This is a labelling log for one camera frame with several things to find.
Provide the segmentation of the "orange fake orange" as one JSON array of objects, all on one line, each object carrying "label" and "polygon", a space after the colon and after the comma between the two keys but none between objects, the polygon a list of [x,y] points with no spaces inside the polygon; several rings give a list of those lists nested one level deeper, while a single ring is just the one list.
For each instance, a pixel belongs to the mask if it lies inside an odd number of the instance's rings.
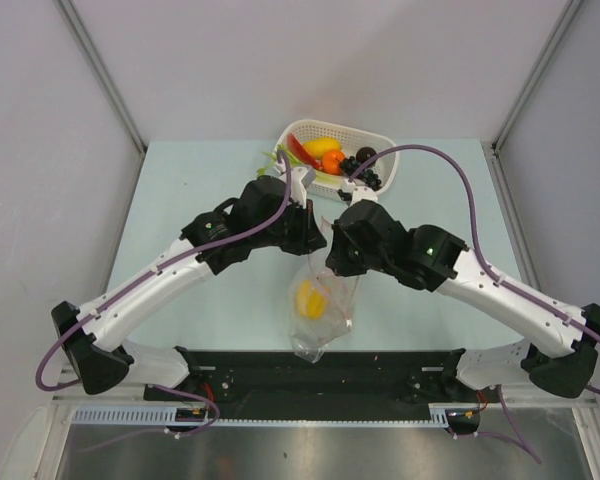
[{"label": "orange fake orange", "polygon": [[340,150],[330,150],[326,152],[321,158],[322,171],[330,175],[341,175],[341,164],[345,159],[345,154]]}]

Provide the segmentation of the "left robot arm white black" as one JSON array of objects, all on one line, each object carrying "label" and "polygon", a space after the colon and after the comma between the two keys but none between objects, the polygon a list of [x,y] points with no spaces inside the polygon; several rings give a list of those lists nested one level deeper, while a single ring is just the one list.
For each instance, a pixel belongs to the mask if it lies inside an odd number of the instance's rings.
[{"label": "left robot arm white black", "polygon": [[148,267],[101,298],[80,306],[64,301],[51,312],[77,382],[88,395],[123,382],[161,385],[177,398],[194,397],[200,374],[180,347],[158,349],[128,341],[129,334],[185,290],[276,247],[303,256],[326,245],[307,197],[308,170],[291,178],[261,176],[238,198],[198,215]]}]

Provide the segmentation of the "yellow fake lemon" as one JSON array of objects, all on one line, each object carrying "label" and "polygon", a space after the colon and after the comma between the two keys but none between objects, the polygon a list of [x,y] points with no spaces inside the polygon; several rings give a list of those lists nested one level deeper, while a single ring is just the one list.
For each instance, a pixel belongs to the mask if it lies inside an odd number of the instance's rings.
[{"label": "yellow fake lemon", "polygon": [[340,151],[340,142],[332,137],[320,137],[302,144],[304,150],[314,159],[321,159],[330,151]]}]

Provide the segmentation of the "clear zip top bag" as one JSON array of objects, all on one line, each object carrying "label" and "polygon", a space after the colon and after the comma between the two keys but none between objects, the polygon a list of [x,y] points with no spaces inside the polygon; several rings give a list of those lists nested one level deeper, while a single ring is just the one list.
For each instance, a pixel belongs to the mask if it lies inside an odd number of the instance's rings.
[{"label": "clear zip top bag", "polygon": [[334,340],[349,334],[360,278],[339,277],[326,265],[332,224],[319,223],[327,246],[305,257],[288,290],[289,342],[294,354],[315,364]]}]

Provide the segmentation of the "yellow fake bell pepper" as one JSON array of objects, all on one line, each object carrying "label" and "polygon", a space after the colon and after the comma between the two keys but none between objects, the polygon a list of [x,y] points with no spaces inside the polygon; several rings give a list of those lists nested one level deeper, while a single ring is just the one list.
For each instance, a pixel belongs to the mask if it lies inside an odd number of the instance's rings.
[{"label": "yellow fake bell pepper", "polygon": [[300,284],[295,295],[295,306],[302,317],[318,320],[324,315],[327,305],[327,298],[311,281],[306,280]]}]

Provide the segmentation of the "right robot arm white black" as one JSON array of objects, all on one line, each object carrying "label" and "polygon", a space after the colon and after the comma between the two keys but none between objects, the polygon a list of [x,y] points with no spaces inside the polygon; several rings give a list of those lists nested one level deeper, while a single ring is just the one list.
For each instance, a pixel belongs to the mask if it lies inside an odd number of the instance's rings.
[{"label": "right robot arm white black", "polygon": [[476,390],[527,382],[573,399],[590,383],[598,359],[599,305],[553,299],[493,268],[446,230],[405,229],[370,200],[349,206],[332,230],[326,265],[335,275],[384,273],[413,290],[464,302],[521,335],[509,345],[454,351],[441,376],[449,399],[464,401]]}]

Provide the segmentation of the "dark purple fake plum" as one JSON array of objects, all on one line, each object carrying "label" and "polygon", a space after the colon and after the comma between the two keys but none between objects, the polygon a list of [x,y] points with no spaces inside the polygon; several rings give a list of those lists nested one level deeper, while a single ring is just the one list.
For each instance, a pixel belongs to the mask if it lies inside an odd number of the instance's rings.
[{"label": "dark purple fake plum", "polygon": [[361,147],[355,155],[356,161],[360,164],[367,162],[377,154],[376,150],[369,146]]}]

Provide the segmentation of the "fake watermelon slice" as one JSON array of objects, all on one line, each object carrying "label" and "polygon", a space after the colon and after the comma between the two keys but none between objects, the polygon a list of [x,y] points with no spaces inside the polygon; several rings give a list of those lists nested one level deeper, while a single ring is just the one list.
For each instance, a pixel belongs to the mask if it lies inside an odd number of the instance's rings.
[{"label": "fake watermelon slice", "polygon": [[292,134],[288,133],[286,136],[287,148],[289,151],[303,164],[311,166],[314,170],[321,171],[321,163],[311,156],[311,154],[304,148],[299,140]]}]

